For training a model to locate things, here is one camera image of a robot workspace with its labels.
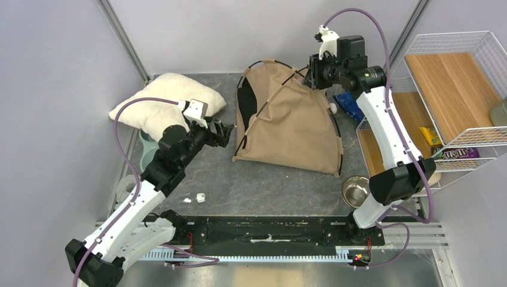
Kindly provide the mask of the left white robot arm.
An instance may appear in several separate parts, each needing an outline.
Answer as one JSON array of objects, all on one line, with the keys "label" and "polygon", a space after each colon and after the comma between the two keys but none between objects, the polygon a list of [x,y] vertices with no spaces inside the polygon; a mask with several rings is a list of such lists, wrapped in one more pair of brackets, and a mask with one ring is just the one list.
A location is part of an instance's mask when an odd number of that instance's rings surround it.
[{"label": "left white robot arm", "polygon": [[65,247],[73,286],[117,286],[124,273],[148,252],[171,241],[181,226],[179,215],[159,217],[149,227],[135,229],[163,202],[185,177],[185,168],[205,145],[225,148],[233,124],[207,118],[201,126],[192,122],[186,130],[166,128],[158,150],[144,172],[136,177],[135,189],[120,207],[83,241],[71,240]]}]

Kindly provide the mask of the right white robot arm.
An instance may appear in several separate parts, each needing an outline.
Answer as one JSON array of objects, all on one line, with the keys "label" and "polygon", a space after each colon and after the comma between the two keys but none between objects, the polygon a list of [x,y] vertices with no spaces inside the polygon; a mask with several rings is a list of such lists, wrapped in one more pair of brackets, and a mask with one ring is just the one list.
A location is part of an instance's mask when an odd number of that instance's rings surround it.
[{"label": "right white robot arm", "polygon": [[303,84],[324,90],[334,84],[351,92],[364,113],[380,149],[384,171],[369,180],[370,194],[352,213],[353,226],[376,226],[392,207],[412,197],[428,183],[435,161],[424,158],[410,139],[395,107],[387,74],[380,66],[369,66],[362,36],[338,36],[319,32],[319,52],[310,56]]}]

